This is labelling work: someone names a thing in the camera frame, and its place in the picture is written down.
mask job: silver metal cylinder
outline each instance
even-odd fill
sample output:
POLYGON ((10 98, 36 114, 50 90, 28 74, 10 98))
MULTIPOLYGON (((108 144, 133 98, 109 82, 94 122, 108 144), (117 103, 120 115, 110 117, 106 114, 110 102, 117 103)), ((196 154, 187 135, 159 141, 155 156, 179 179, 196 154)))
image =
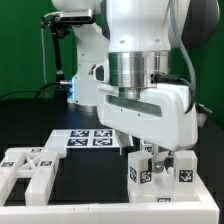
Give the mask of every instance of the silver metal cylinder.
POLYGON ((168 74, 168 51, 109 53, 110 85, 119 95, 138 100, 142 88, 155 87, 153 74, 168 74))

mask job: black table surface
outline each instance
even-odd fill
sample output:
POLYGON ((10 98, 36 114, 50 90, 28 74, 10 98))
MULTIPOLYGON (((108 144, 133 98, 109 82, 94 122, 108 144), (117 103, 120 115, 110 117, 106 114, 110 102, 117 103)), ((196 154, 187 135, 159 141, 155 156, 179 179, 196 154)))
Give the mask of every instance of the black table surface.
MULTIPOLYGON (((44 146, 53 129, 102 129, 96 114, 70 110, 53 99, 0 101, 0 159, 12 147, 44 146)), ((193 148, 198 173, 224 209, 224 131, 208 119, 193 148)), ((25 205, 28 179, 18 179, 6 205, 25 205)), ((60 161, 49 204, 128 202, 127 155, 119 150, 68 150, 60 161)))

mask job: black cable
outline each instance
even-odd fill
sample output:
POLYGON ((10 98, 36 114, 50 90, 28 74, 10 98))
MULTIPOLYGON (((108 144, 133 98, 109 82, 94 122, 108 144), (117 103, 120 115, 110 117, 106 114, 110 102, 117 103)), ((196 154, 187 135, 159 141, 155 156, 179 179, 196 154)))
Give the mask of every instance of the black cable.
MULTIPOLYGON (((60 85, 60 82, 51 82, 51 83, 48 83, 48 84, 42 86, 39 90, 45 90, 51 86, 59 86, 59 85, 60 85)), ((41 94, 41 92, 37 92, 34 98, 38 98, 40 94, 41 94)))
POLYGON ((10 96, 10 95, 13 95, 13 94, 21 94, 21 93, 36 93, 36 92, 40 92, 40 93, 46 93, 46 92, 57 92, 57 91, 66 91, 65 89, 54 89, 54 90, 23 90, 23 91, 16 91, 16 92, 11 92, 11 93, 7 93, 5 95, 2 95, 0 97, 0 101, 7 97, 7 96, 10 96))
POLYGON ((188 82, 186 79, 181 78, 179 75, 166 75, 160 73, 154 75, 154 81, 156 83, 170 83, 170 84, 176 84, 182 82, 183 84, 187 85, 191 93, 191 102, 185 113, 188 114, 192 110, 195 104, 195 97, 194 97, 194 88, 190 82, 188 82))
POLYGON ((192 108, 193 108, 193 106, 195 104, 194 89, 193 89, 192 84, 190 82, 188 82, 186 79, 179 78, 179 80, 180 80, 180 82, 186 84, 189 87, 189 89, 190 89, 191 102, 189 104, 189 107, 188 107, 187 111, 185 112, 185 114, 188 114, 192 110, 192 108))

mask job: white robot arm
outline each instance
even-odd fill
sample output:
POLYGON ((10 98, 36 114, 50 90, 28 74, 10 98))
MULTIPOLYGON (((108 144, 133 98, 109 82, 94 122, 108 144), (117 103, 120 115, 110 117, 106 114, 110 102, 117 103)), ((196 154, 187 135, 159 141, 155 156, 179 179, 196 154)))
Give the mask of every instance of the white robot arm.
MULTIPOLYGON (((177 3, 182 30, 189 0, 177 3)), ((175 45, 169 8, 169 0, 107 0, 110 81, 98 86, 98 115, 109 127, 176 151, 196 143, 197 120, 195 107, 187 112, 188 87, 155 82, 156 73, 169 74, 175 45)))
MULTIPOLYGON (((61 18, 81 13, 88 18, 100 12, 100 2, 53 0, 61 18)), ((176 2, 181 32, 190 0, 176 2)), ((191 148, 197 141, 197 121, 194 107, 186 113, 191 101, 189 88, 155 82, 156 73, 169 73, 169 51, 176 45, 169 0, 107 0, 106 4, 110 42, 96 31, 96 25, 74 28, 79 70, 73 79, 72 100, 79 103, 82 99, 81 104, 91 105, 97 98, 101 123, 118 131, 172 151, 191 148), (98 85, 95 97, 97 84, 88 74, 97 64, 104 64, 109 78, 98 85)))

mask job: green wall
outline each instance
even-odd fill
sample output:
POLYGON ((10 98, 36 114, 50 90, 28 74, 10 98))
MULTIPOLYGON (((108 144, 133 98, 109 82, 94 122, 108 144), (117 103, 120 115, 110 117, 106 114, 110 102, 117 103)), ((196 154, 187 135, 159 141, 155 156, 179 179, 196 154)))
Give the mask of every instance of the green wall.
MULTIPOLYGON (((1 2, 0 95, 17 90, 36 90, 44 84, 40 18, 53 8, 50 0, 1 2)), ((45 29, 48 82, 55 81, 51 34, 45 29)), ((61 41, 66 78, 76 70, 74 36, 61 41)), ((34 94, 13 95, 32 97, 34 94)))
MULTIPOLYGON (((197 99, 214 111, 212 118, 224 129, 224 2, 219 1, 221 21, 216 35, 200 49, 190 50, 197 72, 197 99)), ((10 0, 1 3, 0 95, 18 90, 36 90, 44 84, 40 17, 54 11, 50 0, 10 0)), ((55 81, 53 45, 45 29, 48 82, 55 81)), ((66 79, 76 72, 75 37, 61 41, 66 79)), ((186 77, 187 68, 179 50, 172 51, 172 72, 186 77)), ((33 97, 34 94, 14 97, 33 97)))

